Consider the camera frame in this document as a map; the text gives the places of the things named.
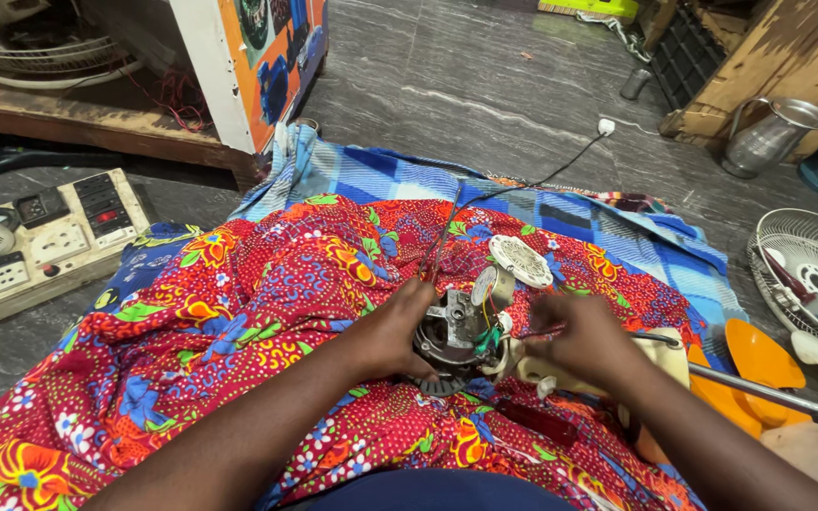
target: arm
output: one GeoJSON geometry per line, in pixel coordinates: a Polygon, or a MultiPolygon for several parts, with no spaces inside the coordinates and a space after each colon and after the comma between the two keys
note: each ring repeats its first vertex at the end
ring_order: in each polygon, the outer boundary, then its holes
{"type": "Polygon", "coordinates": [[[709,509],[818,509],[818,483],[693,396],[642,353],[602,298],[551,296],[533,328],[563,333],[525,341],[531,353],[606,389],[652,431],[709,509]]]}
{"type": "Polygon", "coordinates": [[[410,280],[335,339],[193,424],[94,495],[92,510],[221,510],[253,505],[305,433],[356,384],[408,373],[436,381],[412,351],[435,296],[410,280]]]}

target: steel jug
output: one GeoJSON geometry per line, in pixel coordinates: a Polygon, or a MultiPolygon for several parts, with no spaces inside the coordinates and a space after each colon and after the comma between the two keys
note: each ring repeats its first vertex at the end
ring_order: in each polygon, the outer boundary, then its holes
{"type": "Polygon", "coordinates": [[[799,99],[751,97],[734,112],[728,145],[721,166],[729,174],[744,179],[778,165],[801,143],[807,132],[818,129],[818,107],[799,99]],[[767,103],[772,110],[762,120],[736,135],[741,112],[752,101],[767,103]]]}

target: metal cup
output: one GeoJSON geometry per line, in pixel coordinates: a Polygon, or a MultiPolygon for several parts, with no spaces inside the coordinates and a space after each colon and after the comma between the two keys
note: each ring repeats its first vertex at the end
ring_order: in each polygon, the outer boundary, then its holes
{"type": "Polygon", "coordinates": [[[627,99],[637,99],[642,87],[649,83],[649,78],[652,78],[652,73],[645,69],[633,69],[630,77],[627,78],[627,83],[621,87],[621,96],[627,99]]]}

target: red floral cloth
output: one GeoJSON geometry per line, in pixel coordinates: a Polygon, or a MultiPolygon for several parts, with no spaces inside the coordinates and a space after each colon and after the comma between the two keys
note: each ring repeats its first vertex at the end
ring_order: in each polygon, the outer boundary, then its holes
{"type": "MultiPolygon", "coordinates": [[[[218,406],[333,339],[413,276],[451,205],[356,205],[322,194],[193,239],[149,287],[84,317],[0,399],[0,511],[73,509],[218,406]]],[[[603,296],[630,330],[703,325],[674,289],[604,250],[511,216],[468,208],[450,225],[436,286],[469,291],[491,263],[487,240],[517,236],[544,254],[547,292],[603,296]]],[[[527,329],[536,292],[518,285],[507,312],[527,329]]],[[[259,507],[319,492],[373,469],[451,467],[522,477],[587,509],[691,509],[675,476],[643,463],[605,403],[551,396],[509,379],[424,396],[392,381],[351,390],[307,432],[259,507]],[[562,448],[479,397],[508,397],[575,424],[562,448]]]]}

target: yellow wire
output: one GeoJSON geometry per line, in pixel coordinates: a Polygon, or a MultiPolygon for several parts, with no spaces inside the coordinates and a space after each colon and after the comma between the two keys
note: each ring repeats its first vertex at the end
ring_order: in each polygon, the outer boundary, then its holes
{"type": "Polygon", "coordinates": [[[488,311],[487,311],[487,310],[485,310],[485,308],[484,308],[484,303],[488,301],[488,300],[487,300],[487,298],[488,298],[488,294],[491,292],[491,287],[492,287],[493,285],[494,285],[494,283],[492,283],[492,284],[488,284],[487,289],[485,289],[485,290],[484,290],[484,295],[485,295],[485,296],[484,296],[484,298],[485,298],[485,299],[483,299],[483,300],[482,300],[482,314],[484,314],[484,323],[485,323],[486,325],[488,325],[488,330],[491,330],[491,322],[490,322],[490,321],[488,321],[488,311]]]}

